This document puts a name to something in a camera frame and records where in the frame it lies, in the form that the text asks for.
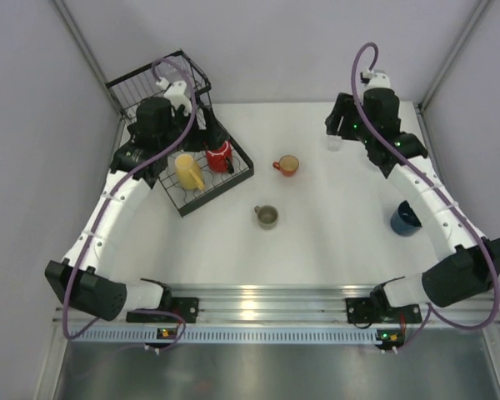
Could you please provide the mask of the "red mug black handle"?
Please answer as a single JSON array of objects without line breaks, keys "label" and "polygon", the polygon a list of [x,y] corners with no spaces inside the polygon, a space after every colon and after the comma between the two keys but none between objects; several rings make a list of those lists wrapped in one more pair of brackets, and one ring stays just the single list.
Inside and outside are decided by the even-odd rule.
[{"label": "red mug black handle", "polygon": [[215,173],[234,173],[233,151],[231,143],[226,140],[217,150],[205,152],[207,165]]}]

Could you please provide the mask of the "yellow mug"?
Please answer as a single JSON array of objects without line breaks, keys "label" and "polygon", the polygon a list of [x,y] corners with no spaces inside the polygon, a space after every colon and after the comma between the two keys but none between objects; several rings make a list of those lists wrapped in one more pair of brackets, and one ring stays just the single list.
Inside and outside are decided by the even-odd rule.
[{"label": "yellow mug", "polygon": [[202,169],[191,154],[183,153],[176,157],[175,173],[181,187],[185,190],[205,190]]}]

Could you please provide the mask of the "black wire dish rack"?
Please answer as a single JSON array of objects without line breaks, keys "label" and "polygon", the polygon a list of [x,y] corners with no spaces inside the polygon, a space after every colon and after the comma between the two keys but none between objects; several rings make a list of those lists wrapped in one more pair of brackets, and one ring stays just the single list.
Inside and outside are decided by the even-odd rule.
[{"label": "black wire dish rack", "polygon": [[[182,50],[169,54],[168,59],[169,64],[147,64],[107,82],[106,87],[121,114],[126,132],[124,143],[120,145],[110,164],[112,170],[132,170],[172,144],[187,126],[190,114],[185,116],[182,107],[175,111],[163,97],[162,90],[155,84],[161,78],[166,78],[170,83],[183,80],[187,84],[187,95],[194,93],[196,96],[197,111],[194,121],[197,121],[200,128],[205,128],[203,108],[213,109],[210,97],[212,85],[207,74]],[[161,184],[181,216],[199,209],[254,173],[251,158],[228,130],[222,124],[221,126],[230,136],[228,141],[232,146],[233,174],[211,171],[205,156],[206,151],[184,152],[175,148],[168,155],[137,172],[135,176],[144,178],[149,186]],[[176,157],[183,153],[191,154],[202,169],[204,191],[185,190],[178,182],[174,162]]]}]

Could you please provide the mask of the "dark blue mug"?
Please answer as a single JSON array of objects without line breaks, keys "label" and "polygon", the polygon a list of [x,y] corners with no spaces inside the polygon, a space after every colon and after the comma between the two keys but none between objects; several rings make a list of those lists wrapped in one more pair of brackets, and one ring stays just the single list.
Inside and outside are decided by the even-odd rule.
[{"label": "dark blue mug", "polygon": [[408,201],[401,202],[390,218],[391,229],[399,236],[410,237],[418,232],[422,224]]}]

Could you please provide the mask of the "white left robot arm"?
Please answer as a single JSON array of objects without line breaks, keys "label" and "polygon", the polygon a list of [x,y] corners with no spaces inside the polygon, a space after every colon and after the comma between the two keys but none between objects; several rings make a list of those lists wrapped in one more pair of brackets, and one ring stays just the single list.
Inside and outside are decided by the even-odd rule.
[{"label": "white left robot arm", "polygon": [[165,310],[170,288],[141,278],[134,283],[110,278],[117,250],[136,212],[168,167],[168,158],[222,151],[230,136],[213,107],[185,95],[142,101],[128,128],[129,140],[113,155],[105,186],[77,241],[45,277],[68,313],[75,309],[112,321],[122,312]]}]

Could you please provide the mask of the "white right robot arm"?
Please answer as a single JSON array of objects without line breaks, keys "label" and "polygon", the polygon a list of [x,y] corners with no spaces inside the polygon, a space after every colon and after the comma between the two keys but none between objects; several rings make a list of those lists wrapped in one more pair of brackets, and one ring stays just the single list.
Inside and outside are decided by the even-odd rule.
[{"label": "white right robot arm", "polygon": [[370,163],[404,196],[437,257],[424,272],[377,285],[370,295],[372,304],[388,315],[418,303],[445,308],[492,291],[492,321],[500,303],[500,238],[487,238],[464,216],[421,140],[401,129],[398,111],[393,90],[373,88],[361,103],[339,93],[325,120],[327,135],[363,144]]}]

